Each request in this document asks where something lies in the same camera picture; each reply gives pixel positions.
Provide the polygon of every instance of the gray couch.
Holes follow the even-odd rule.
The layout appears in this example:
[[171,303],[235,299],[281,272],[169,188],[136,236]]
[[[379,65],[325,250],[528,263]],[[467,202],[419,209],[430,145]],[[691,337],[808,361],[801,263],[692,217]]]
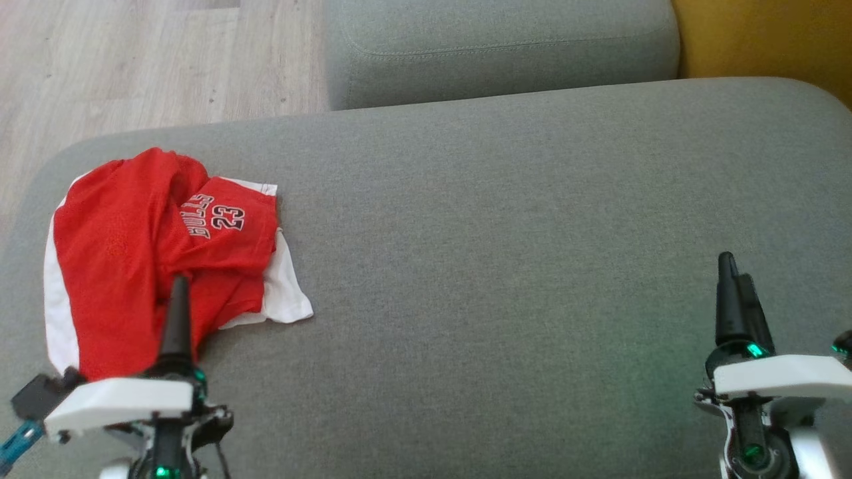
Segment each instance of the gray couch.
[[[396,95],[376,102],[411,98]],[[49,370],[52,210],[75,176],[154,145],[277,182],[314,303],[311,320],[204,351],[210,395],[237,413],[234,477],[716,478],[722,421],[692,394],[717,253],[756,278],[780,350],[825,354],[852,326],[849,110],[778,78],[621,84],[68,148],[0,263],[0,396]],[[850,408],[819,420],[852,475]],[[0,410],[0,430],[15,425]],[[15,476],[91,477],[124,453],[98,435],[41,444]]]

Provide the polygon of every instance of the gray fabric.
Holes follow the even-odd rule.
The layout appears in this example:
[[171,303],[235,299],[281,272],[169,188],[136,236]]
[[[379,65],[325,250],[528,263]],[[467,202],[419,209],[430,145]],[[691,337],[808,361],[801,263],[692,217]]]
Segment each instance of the gray fabric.
[[[211,397],[236,410],[234,477],[715,479],[722,421],[691,402],[717,253],[754,275],[781,351],[825,354],[852,327],[849,111],[791,80],[620,85],[67,149],[0,265],[0,397],[48,366],[52,209],[75,176],[152,145],[281,186],[316,310],[203,354]],[[849,407],[821,419],[852,475]],[[42,445],[16,477],[89,477],[122,451]]]
[[331,107],[674,78],[669,0],[329,0]]

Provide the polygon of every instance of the stitching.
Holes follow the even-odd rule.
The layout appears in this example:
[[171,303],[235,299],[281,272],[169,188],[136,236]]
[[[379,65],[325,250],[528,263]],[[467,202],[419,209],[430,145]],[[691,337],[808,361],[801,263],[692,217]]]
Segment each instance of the stitching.
[[[344,11],[348,2],[343,2],[343,7],[341,8],[341,13],[343,13],[344,18],[348,18],[346,12]],[[410,52],[379,52],[366,49],[360,45],[358,45],[349,35],[348,30],[349,23],[343,22],[343,40],[346,44],[357,50],[359,53],[366,56],[377,56],[377,57],[404,57],[404,56],[422,56],[422,57],[440,57],[440,56],[451,56],[451,55],[466,55],[472,53],[480,53],[487,51],[509,51],[516,50],[521,48],[536,48],[536,47],[544,47],[544,46],[555,46],[561,44],[570,44],[570,43],[584,43],[584,42],[598,42],[598,41],[606,41],[606,40],[621,40],[625,38],[639,38],[645,37],[647,35],[653,35],[660,30],[664,30],[667,28],[667,25],[659,26],[654,28],[650,32],[637,33],[635,35],[620,35],[617,37],[598,37],[598,38],[543,38],[540,40],[526,40],[520,42],[511,42],[511,43],[491,43],[484,45],[470,45],[466,47],[455,47],[449,49],[426,49],[426,50],[414,50]]]

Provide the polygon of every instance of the blue connector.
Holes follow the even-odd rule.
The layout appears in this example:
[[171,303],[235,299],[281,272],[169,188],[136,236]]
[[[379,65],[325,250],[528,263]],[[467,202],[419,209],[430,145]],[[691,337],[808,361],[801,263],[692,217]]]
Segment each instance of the blue connector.
[[0,477],[12,470],[14,462],[30,450],[44,436],[44,428],[36,421],[25,421],[14,434],[0,446]]

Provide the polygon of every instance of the mustard yellow fabric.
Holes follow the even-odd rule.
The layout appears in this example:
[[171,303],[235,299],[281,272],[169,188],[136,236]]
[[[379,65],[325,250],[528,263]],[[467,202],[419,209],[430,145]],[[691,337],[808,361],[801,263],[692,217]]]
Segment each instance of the mustard yellow fabric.
[[852,0],[672,2],[682,78],[795,78],[852,107]]

